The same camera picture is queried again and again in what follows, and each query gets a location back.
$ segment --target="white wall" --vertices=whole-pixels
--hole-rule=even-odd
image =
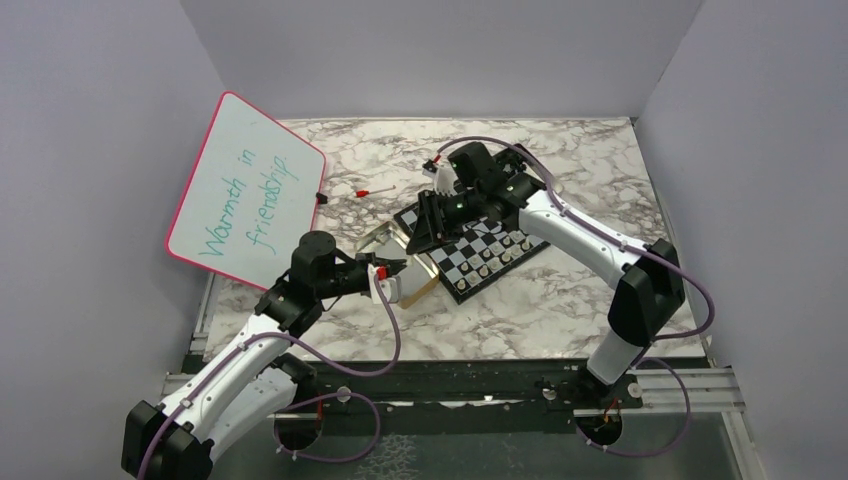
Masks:
[[[0,478],[106,479],[205,276],[166,228],[223,85],[175,1],[0,7]]]
[[[700,0],[182,0],[279,117],[636,116]]]
[[[848,469],[846,19],[706,0],[636,129],[775,480]]]

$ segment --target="chess board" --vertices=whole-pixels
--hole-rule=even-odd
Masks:
[[[394,216],[412,234],[418,221],[417,205]],[[548,242],[520,230],[505,232],[500,222],[483,220],[463,227],[463,238],[429,253],[439,267],[439,279],[457,303],[462,303],[493,284],[548,246]]]

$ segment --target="marble tabletop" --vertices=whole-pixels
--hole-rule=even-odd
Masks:
[[[431,188],[421,164],[442,143],[464,135],[520,142],[563,184],[561,196],[627,235],[668,238],[630,121],[591,120],[298,120],[283,121],[327,156],[315,229],[332,233],[353,252],[363,235]],[[491,147],[492,153],[499,149]],[[386,194],[356,198],[358,189],[397,185]],[[229,279],[210,302],[213,315],[205,359],[244,325],[260,292]],[[588,268],[547,248],[487,289],[457,305],[442,285],[406,310],[395,307],[401,359],[467,360],[584,358],[608,331],[613,292]],[[694,328],[688,304],[663,332]],[[338,360],[384,360],[394,349],[391,325],[367,297],[342,298],[303,335]],[[308,359],[299,348],[291,352]],[[657,343],[649,355],[702,356],[697,338]]]

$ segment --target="gold tray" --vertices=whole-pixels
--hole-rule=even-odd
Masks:
[[[371,230],[358,242],[356,253],[375,253],[378,257],[406,259],[407,266],[400,277],[400,300],[398,306],[406,309],[439,284],[439,268],[426,255],[407,255],[409,237],[394,221],[388,221]]]

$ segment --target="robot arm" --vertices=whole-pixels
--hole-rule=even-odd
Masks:
[[[611,331],[587,363],[601,389],[613,385],[685,300],[677,274],[624,247],[642,246],[673,265],[679,264],[677,252],[662,239],[649,245],[628,237],[556,197],[568,208],[565,215],[546,186],[516,164],[516,156],[505,150],[493,157],[479,142],[458,148],[447,158],[458,179],[453,195],[445,194],[451,182],[444,172],[434,170],[432,162],[425,164],[425,170],[435,174],[440,193],[419,193],[419,220],[407,253],[452,243],[461,238],[465,224],[489,218],[500,221],[505,230],[521,229],[571,255],[615,290],[608,314]]]
[[[146,480],[207,478],[236,439],[290,405],[309,380],[309,367],[285,352],[291,339],[321,316],[322,300],[370,293],[380,303],[379,285],[385,298],[396,301],[400,285],[393,277],[405,266],[406,260],[373,254],[352,259],[336,249],[330,234],[305,234],[290,270],[262,295],[254,315],[224,350],[158,406],[142,401],[133,408],[124,432],[122,468]],[[166,421],[170,425],[160,433]],[[160,439],[154,441],[157,434]],[[151,444],[155,446],[140,472]]]

